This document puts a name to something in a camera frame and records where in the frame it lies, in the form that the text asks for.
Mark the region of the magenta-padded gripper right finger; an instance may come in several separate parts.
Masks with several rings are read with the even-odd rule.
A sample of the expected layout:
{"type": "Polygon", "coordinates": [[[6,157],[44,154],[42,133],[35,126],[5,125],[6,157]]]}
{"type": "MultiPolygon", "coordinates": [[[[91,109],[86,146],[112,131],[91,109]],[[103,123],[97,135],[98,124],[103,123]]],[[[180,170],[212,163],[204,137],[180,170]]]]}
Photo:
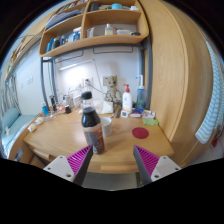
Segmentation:
{"type": "Polygon", "coordinates": [[[134,146],[133,155],[144,185],[180,170],[180,167],[169,157],[159,157],[137,145],[134,146]]]}

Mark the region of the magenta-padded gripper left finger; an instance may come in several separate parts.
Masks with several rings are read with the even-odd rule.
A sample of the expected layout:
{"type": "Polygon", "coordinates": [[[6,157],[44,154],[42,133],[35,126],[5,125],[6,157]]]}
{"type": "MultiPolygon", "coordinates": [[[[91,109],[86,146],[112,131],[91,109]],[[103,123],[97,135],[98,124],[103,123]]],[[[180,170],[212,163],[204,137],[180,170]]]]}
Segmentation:
{"type": "Polygon", "coordinates": [[[44,170],[81,186],[93,156],[93,146],[89,145],[69,156],[58,156],[44,170]]]}

